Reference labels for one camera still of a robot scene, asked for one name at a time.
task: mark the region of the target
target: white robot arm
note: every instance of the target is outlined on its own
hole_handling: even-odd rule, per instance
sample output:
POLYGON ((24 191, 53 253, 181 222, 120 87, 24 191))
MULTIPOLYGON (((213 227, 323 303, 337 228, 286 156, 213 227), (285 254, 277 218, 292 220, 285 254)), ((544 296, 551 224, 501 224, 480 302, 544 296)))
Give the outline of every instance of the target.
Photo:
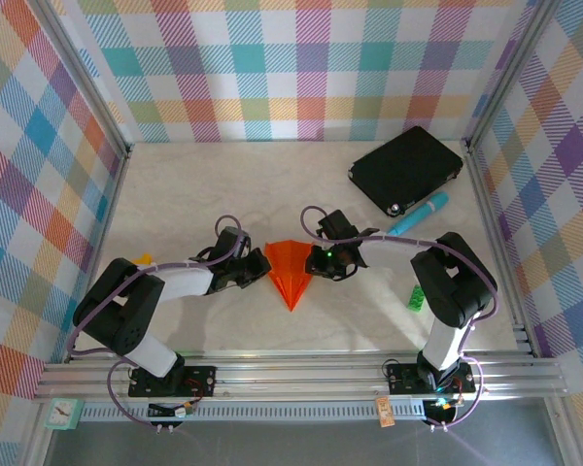
MULTIPOLYGON (((319 224, 322 228, 318 235, 329 240, 358 238, 359 241, 335 245, 328 250, 314 246, 307 259, 307 273, 340 282, 356 273, 359 267, 392 268, 401 260, 392 243, 366 241, 368 237, 383 237, 385 233, 376 229, 359 233, 341 211, 326 216, 319 224)), ((460 235, 450 232, 436 242, 468 259, 497 289, 495 280, 460 235)), ((476 273, 440 248, 419 252, 411 264, 436 317, 429 339, 418 354, 417 372, 429 390, 436 390, 458 371, 469 324, 486 308, 492 294, 476 273), (457 273, 450 275, 450 269, 457 273)))
MULTIPOLYGON (((248 233, 233 227, 225 228, 215 246, 189 262, 189 268, 159 270, 138 277, 83 328, 88 336, 158 379, 169 393, 182 382, 184 359, 149 331, 157 304, 183 296, 212 294, 225 289, 229 282, 244 288, 270 270, 261 250, 251 250, 248 233), (233 248, 236 250, 229 258, 207 266, 233 248)), ((137 271, 138 267, 127 259, 113 260, 74 312, 74 324, 78 326, 137 271)))

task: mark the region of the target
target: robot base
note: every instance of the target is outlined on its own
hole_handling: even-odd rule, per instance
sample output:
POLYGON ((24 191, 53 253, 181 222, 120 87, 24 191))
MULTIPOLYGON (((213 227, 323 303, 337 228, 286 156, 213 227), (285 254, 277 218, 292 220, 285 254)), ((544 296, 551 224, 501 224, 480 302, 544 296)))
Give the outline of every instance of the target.
POLYGON ((436 425, 441 422, 449 424, 456 419, 458 410, 455 407, 451 407, 445 410, 442 406, 436 406, 433 401, 424 401, 424 411, 426 412, 426 420, 424 423, 427 425, 436 425))
POLYGON ((130 398, 208 398, 214 394, 216 367, 184 366, 177 364, 164 379, 153 376, 144 369, 134 369, 127 390, 130 398))
POLYGON ((460 364, 460 368, 454 372, 449 383, 441 385, 436 390, 432 390, 419 377, 417 367, 417 364, 388 364, 385 366, 391 395, 458 395, 460 386, 455 382, 455 379, 462 383, 462 393, 475 393, 476 391, 473 373, 466 363, 460 364))

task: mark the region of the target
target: cable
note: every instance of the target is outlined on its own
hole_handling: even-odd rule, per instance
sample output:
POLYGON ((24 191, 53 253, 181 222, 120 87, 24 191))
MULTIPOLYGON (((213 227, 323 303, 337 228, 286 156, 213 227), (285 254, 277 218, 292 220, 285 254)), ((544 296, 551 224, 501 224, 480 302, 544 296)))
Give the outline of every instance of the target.
POLYGON ((497 314, 498 309, 499 309, 497 289, 495 288, 493 283, 490 281, 490 279, 486 276, 486 274, 484 274, 481 271, 481 269, 479 267, 477 267, 477 265, 475 265, 468 257, 464 256, 461 252, 454 250, 453 248, 450 248, 448 246, 441 245, 440 243, 437 243, 435 241, 414 240, 411 238, 401 238, 398 236, 389 236, 387 234, 373 235, 373 236, 367 236, 367 237, 363 237, 363 238, 349 238, 346 240, 329 240, 327 238, 322 238, 321 236, 316 235, 315 233, 313 233, 309 229, 309 227, 307 226, 307 224, 304 220, 306 213, 309 211, 318 211, 321 214, 323 214, 324 216, 327 216, 327 213, 324 209, 322 209, 319 206, 307 206, 300 213, 300 224, 302 225, 302 229, 311 238, 313 238, 316 241, 321 241, 323 243, 328 243, 331 245, 345 245, 345 244, 349 244, 349 243, 358 243, 359 241, 362 241, 362 242, 365 242, 365 241, 391 241, 393 243, 400 243, 400 244, 412 246, 415 248, 438 248, 440 250, 443 250, 443 251, 453 255, 458 260, 463 262, 466 267, 468 267, 470 270, 472 270, 473 273, 481 279, 483 284, 488 288, 491 295, 493 296, 493 307, 488 313, 486 313, 482 316, 479 316, 477 318, 474 318, 470 321, 466 330, 464 331, 463 339, 460 343, 460 346, 458 347, 458 353, 462 353, 466 339, 468 338, 470 331, 471 331, 471 328, 475 325, 475 323, 480 322, 482 320, 486 320, 487 318, 490 318, 490 317, 495 316, 497 314))
POLYGON ((477 394, 475 395, 475 399, 473 400, 473 403, 470 405, 468 410, 466 410, 466 412, 458 419, 455 419, 451 421, 449 424, 447 424, 449 426, 458 425, 462 421, 464 421, 467 417, 469 417, 473 413, 473 411, 475 411, 475 408, 477 408, 482 393, 484 392, 484 371, 482 370, 482 365, 479 363, 477 359, 471 356, 463 356, 463 361, 472 362, 477 366, 477 370, 479 371, 479 387, 477 388, 477 394))
MULTIPOLYGON (((490 318, 490 317, 495 316, 497 314, 498 309, 499 309, 497 289, 495 288, 493 283, 490 281, 488 276, 486 276, 486 274, 484 274, 484 272, 482 272, 482 270, 479 267, 477 267, 477 265, 475 265, 470 259, 468 259, 468 257, 465 257, 461 252, 454 250, 453 248, 449 248, 448 246, 441 245, 440 243, 437 243, 435 241, 414 240, 411 238, 401 238, 398 236, 389 236, 386 234, 367 236, 367 237, 364 237, 361 239, 350 238, 350 239, 346 239, 346 240, 329 240, 327 238, 322 238, 321 236, 316 235, 315 233, 313 233, 309 229, 309 227, 307 226, 307 224, 304 220, 306 213, 309 211, 318 211, 319 213, 321 213, 324 216, 327 216, 327 213, 324 209, 322 209, 319 206, 307 206, 300 213, 300 224, 302 225, 302 229, 311 238, 313 238, 316 241, 321 241, 323 243, 329 243, 332 245, 344 245, 344 244, 348 244, 348 243, 358 243, 359 240, 361 240, 363 242, 365 242, 365 241, 391 241, 393 243, 400 243, 400 244, 408 245, 408 246, 415 247, 415 248, 438 248, 440 250, 443 250, 443 251, 455 256, 458 260, 463 262, 466 267, 468 267, 470 270, 472 270, 473 273, 475 273, 475 275, 477 275, 477 277, 479 277, 481 279, 481 281, 484 283, 484 285, 490 291, 490 293, 493 297, 493 307, 488 313, 486 313, 482 316, 478 316, 477 318, 473 318, 468 323, 468 326, 467 326, 466 330, 464 331, 463 339, 460 342, 460 345, 458 346, 458 354, 463 355, 464 344, 466 343, 466 339, 470 335, 470 331, 474 327, 475 323, 480 322, 482 320, 486 320, 487 318, 490 318)), ((448 425, 458 425, 463 420, 465 420, 467 417, 469 417, 472 414, 472 412, 475 410, 477 405, 479 404, 479 400, 480 400, 481 395, 484 391, 484 372, 482 371, 481 364, 474 357, 463 355, 462 358, 464 361, 469 361, 469 362, 472 362, 472 363, 477 365, 477 369, 479 371, 479 387, 478 387, 475 399, 473 401, 473 404, 470 406, 470 408, 468 410, 466 410, 466 412, 460 418, 455 419, 454 421, 450 422, 448 425)))
POLYGON ((458 379, 457 377, 454 377, 454 382, 456 383, 456 385, 458 386, 458 390, 460 391, 460 396, 463 396, 463 381, 461 381, 460 379, 458 379))
POLYGON ((357 264, 354 264, 354 270, 352 272, 350 272, 349 274, 346 273, 346 275, 344 275, 343 277, 340 277, 338 279, 332 279, 332 280, 334 282, 343 282, 344 280, 348 280, 350 277, 352 277, 358 270, 359 270, 359 266, 357 264))
POLYGON ((197 399, 190 402, 192 405, 196 405, 196 403, 201 401, 203 399, 203 396, 205 395, 204 390, 203 390, 203 384, 196 379, 188 379, 188 382, 196 385, 196 397, 195 398, 197 398, 197 399))
MULTIPOLYGON (((214 229, 216 231, 217 236, 219 236, 218 227, 219 227, 221 221, 224 220, 225 218, 232 219, 235 222, 237 229, 242 230, 242 225, 240 224, 240 220, 238 220, 235 216, 224 215, 224 216, 219 217, 219 219, 216 221, 216 225, 215 225, 214 229)), ((114 353, 114 351, 107 349, 107 348, 77 350, 77 349, 75 349, 75 345, 76 345, 76 339, 78 338, 78 335, 80 335, 80 332, 88 325, 89 322, 91 322, 95 318, 95 316, 97 316, 99 313, 101 313, 106 308, 106 306, 108 306, 108 304, 110 304, 110 302, 113 299, 115 299, 117 296, 119 296, 119 294, 124 289, 126 289, 128 286, 130 286, 139 277, 142 277, 143 275, 148 274, 150 272, 157 272, 159 270, 167 270, 167 269, 190 268, 190 267, 203 268, 203 267, 211 267, 213 265, 219 264, 219 263, 229 259, 229 257, 235 253, 235 250, 237 250, 237 248, 240 246, 241 241, 242 241, 242 236, 238 235, 237 239, 235 240, 235 244, 233 245, 233 248, 231 248, 231 250, 229 252, 227 252, 225 255, 223 255, 222 257, 219 257, 218 259, 215 259, 212 261, 200 262, 200 263, 169 262, 166 264, 155 265, 155 266, 148 267, 146 269, 141 269, 141 270, 137 271, 135 274, 133 274, 130 277, 128 277, 127 279, 125 279, 125 281, 122 284, 120 284, 112 293, 110 293, 106 297, 106 299, 104 299, 101 303, 99 303, 99 305, 97 305, 97 307, 95 309, 93 309, 85 318, 83 318, 83 320, 76 326, 76 328, 74 328, 74 331, 71 333, 71 335, 69 336, 69 339, 67 340, 67 343, 66 343, 67 352, 70 355, 77 355, 77 356, 85 356, 85 355, 95 354, 95 353, 99 353, 99 352, 114 353)), ((142 424, 148 428, 152 428, 153 430, 157 430, 156 427, 154 427, 153 425, 149 424, 148 422, 144 421, 143 419, 139 419, 138 417, 133 416, 130 412, 128 412, 127 409, 122 406, 119 399, 117 398, 117 396, 113 392, 112 375, 115 372, 115 370, 117 369, 117 367, 119 367, 123 363, 127 363, 127 364, 131 364, 132 366, 136 366, 136 364, 134 364, 129 359, 122 357, 119 361, 117 361, 117 363, 115 363, 114 366, 111 367, 110 371, 108 371, 108 377, 106 378, 106 386, 108 388, 108 394, 110 396, 110 399, 113 401, 113 403, 115 404, 117 409, 125 417, 127 417, 129 420, 136 422, 138 424, 142 424)))
POLYGON ((113 403, 115 404, 115 406, 117 407, 117 409, 119 411, 121 411, 121 413, 125 417, 127 417, 129 420, 131 420, 133 422, 136 422, 137 424, 142 424, 142 425, 144 425, 145 427, 147 427, 149 429, 157 430, 157 428, 155 426, 153 426, 152 424, 149 424, 145 420, 139 419, 138 417, 133 416, 126 408, 123 407, 123 405, 119 402, 119 399, 117 398, 117 395, 115 395, 115 392, 113 391, 112 376, 113 376, 113 372, 115 372, 115 370, 121 364, 126 364, 125 360, 120 359, 119 361, 117 361, 115 363, 115 365, 113 367, 110 368, 110 371, 108 371, 108 377, 106 378, 106 386, 108 387, 108 394, 110 395, 110 399, 113 400, 113 403))
MULTIPOLYGON (((238 220, 235 216, 224 215, 224 216, 221 216, 216 221, 215 230, 216 230, 217 234, 218 234, 218 226, 220 225, 221 221, 225 218, 232 219, 235 222, 238 230, 242 229, 242 225, 240 224, 240 220, 238 220)), ((78 338, 78 335, 80 335, 80 332, 83 330, 83 328, 85 328, 88 325, 88 323, 91 322, 95 318, 95 316, 97 316, 99 313, 101 313, 106 308, 106 306, 108 306, 110 304, 110 302, 113 299, 115 299, 117 296, 119 296, 119 294, 124 289, 126 289, 128 286, 130 286, 132 283, 134 283, 136 281, 136 279, 138 279, 139 277, 142 277, 143 275, 149 274, 151 272, 157 272, 160 270, 168 270, 168 269, 184 269, 184 268, 190 268, 190 267, 205 268, 205 267, 211 267, 211 266, 216 265, 216 264, 220 264, 221 262, 229 259, 229 257, 235 253, 235 250, 237 250, 237 248, 240 246, 241 241, 242 241, 242 236, 238 235, 237 239, 235 240, 235 245, 233 245, 233 248, 231 248, 231 250, 227 254, 223 255, 222 257, 219 257, 218 259, 215 259, 215 260, 212 260, 209 262, 197 262, 197 263, 194 263, 194 262, 169 262, 166 264, 160 264, 160 265, 148 267, 146 269, 140 269, 135 274, 133 274, 130 277, 128 277, 127 279, 125 279, 125 281, 123 283, 121 283, 112 293, 110 293, 106 297, 106 299, 104 299, 101 303, 99 303, 95 309, 93 309, 90 313, 88 313, 88 315, 85 318, 83 318, 83 320, 76 326, 74 331, 69 336, 69 339, 67 340, 67 343, 66 343, 67 352, 69 352, 69 354, 72 356, 74 356, 74 355, 75 356, 85 356, 87 354, 94 354, 97 352, 113 352, 113 351, 110 351, 109 349, 106 349, 106 348, 77 350, 74 348, 74 346, 76 344, 76 338, 78 338)))
POLYGON ((397 365, 401 366, 401 362, 399 362, 399 361, 398 361, 397 359, 395 359, 394 357, 391 357, 391 358, 387 359, 385 362, 383 362, 383 363, 382 363, 382 375, 383 375, 383 376, 385 376, 385 379, 388 379, 388 378, 389 378, 389 374, 387 374, 387 373, 385 372, 385 366, 386 366, 387 364, 389 364, 391 361, 393 361, 393 362, 396 362, 396 363, 397 363, 397 365))

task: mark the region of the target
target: yellow object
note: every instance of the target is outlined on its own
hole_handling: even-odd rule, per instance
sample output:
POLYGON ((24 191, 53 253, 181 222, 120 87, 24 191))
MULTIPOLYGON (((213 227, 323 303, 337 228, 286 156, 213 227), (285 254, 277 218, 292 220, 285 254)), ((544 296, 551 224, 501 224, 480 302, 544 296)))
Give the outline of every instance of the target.
POLYGON ((151 257, 150 254, 144 253, 140 259, 132 260, 132 263, 136 265, 152 265, 153 261, 154 259, 151 257))

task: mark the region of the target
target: orange tag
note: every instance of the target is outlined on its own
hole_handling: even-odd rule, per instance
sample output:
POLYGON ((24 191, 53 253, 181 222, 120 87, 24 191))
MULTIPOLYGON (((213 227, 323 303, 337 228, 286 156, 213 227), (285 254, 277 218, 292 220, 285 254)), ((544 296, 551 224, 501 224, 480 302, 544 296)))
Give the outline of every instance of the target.
POLYGON ((376 400, 378 407, 378 417, 380 418, 380 427, 391 427, 395 425, 395 416, 388 396, 383 396, 376 400))

